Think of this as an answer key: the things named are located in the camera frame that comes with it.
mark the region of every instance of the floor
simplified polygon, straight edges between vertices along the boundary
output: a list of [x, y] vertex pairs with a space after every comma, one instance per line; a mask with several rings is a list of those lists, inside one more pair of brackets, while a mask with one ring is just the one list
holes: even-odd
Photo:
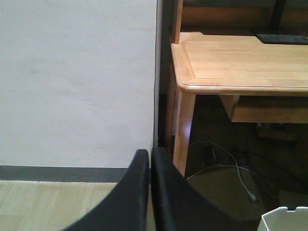
[[[60, 231], [94, 208], [115, 185], [0, 181], [0, 230]], [[150, 205], [147, 225], [154, 231]]]

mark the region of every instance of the power cord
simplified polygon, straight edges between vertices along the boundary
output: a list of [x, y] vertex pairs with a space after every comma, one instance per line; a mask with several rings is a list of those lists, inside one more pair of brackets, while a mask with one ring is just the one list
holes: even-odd
[[232, 160], [234, 161], [235, 163], [235, 166], [236, 166], [236, 169], [237, 169], [237, 173], [238, 173], [238, 176], [239, 176], [239, 179], [240, 179], [240, 182], [241, 184], [243, 185], [243, 187], [245, 188], [245, 190], [247, 191], [248, 195], [249, 195], [249, 198], [252, 202], [258, 202], [258, 199], [257, 197], [251, 192], [249, 191], [249, 189], [247, 188], [247, 186], [245, 185], [244, 181], [243, 181], [243, 178], [242, 178], [242, 175], [241, 175], [241, 171], [240, 171], [240, 168], [239, 168], [239, 165], [235, 159], [235, 157], [230, 153], [228, 152], [226, 149], [224, 149], [223, 147], [219, 146], [218, 144], [215, 144], [213, 142], [209, 142], [209, 141], [197, 141], [197, 142], [193, 142], [191, 145], [189, 145], [188, 148], [190, 148], [191, 146], [197, 144], [197, 143], [208, 143], [208, 144], [212, 144], [218, 148], [220, 148], [221, 150], [223, 150], [225, 153], [227, 153], [231, 158]]
[[[194, 178], [195, 176], [197, 176], [197, 175], [199, 175], [199, 174], [201, 174], [201, 173], [203, 173], [203, 172], [205, 172], [205, 171], [208, 171], [208, 170], [210, 170], [210, 169], [217, 168], [217, 167], [236, 167], [236, 165], [214, 165], [214, 166], [206, 167], [206, 168], [200, 170], [199, 172], [197, 172], [197, 173], [191, 175], [191, 176], [188, 177], [186, 180], [189, 181], [189, 180], [191, 180], [192, 178]], [[260, 177], [257, 173], [255, 173], [254, 171], [251, 171], [250, 169], [245, 168], [245, 167], [239, 167], [239, 168], [240, 168], [240, 169], [243, 169], [243, 170], [246, 170], [246, 171], [250, 172], [252, 175], [254, 175], [255, 177], [257, 177], [258, 180], [262, 183], [262, 185], [263, 185], [265, 191], [266, 191], [271, 197], [274, 197], [274, 198], [278, 199], [277, 196], [275, 196], [274, 194], [272, 194], [272, 193], [267, 189], [265, 183], [263, 182], [263, 180], [261, 179], [261, 177]]]

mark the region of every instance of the gray baseboard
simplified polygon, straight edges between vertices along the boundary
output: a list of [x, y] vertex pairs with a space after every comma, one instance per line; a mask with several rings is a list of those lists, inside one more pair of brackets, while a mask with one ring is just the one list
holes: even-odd
[[127, 168], [0, 166], [0, 180], [119, 182]]

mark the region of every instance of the white basket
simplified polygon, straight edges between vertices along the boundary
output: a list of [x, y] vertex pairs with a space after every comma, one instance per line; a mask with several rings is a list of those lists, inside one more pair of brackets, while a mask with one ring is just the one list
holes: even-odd
[[263, 214], [257, 231], [308, 231], [308, 207], [279, 207]]

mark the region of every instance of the wooden desk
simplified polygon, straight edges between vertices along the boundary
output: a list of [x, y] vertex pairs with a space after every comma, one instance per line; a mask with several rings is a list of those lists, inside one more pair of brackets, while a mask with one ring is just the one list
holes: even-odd
[[[180, 33], [179, 44], [171, 44], [171, 50], [175, 78], [170, 78], [168, 90], [166, 148], [171, 152], [176, 95], [178, 107], [173, 160], [183, 175], [196, 94], [221, 95], [231, 118], [241, 95], [308, 96], [308, 46], [263, 44], [246, 29], [190, 29]], [[306, 123], [308, 103], [304, 100], [300, 108], [296, 105], [295, 101], [291, 107], [278, 106], [275, 109], [274, 104], [267, 107], [264, 117], [258, 121], [253, 117], [254, 112], [251, 113], [254, 121], [249, 122], [262, 119], [270, 122], [270, 108], [276, 114], [288, 113], [273, 122]], [[251, 109], [254, 108], [262, 110], [262, 107], [251, 106]]]

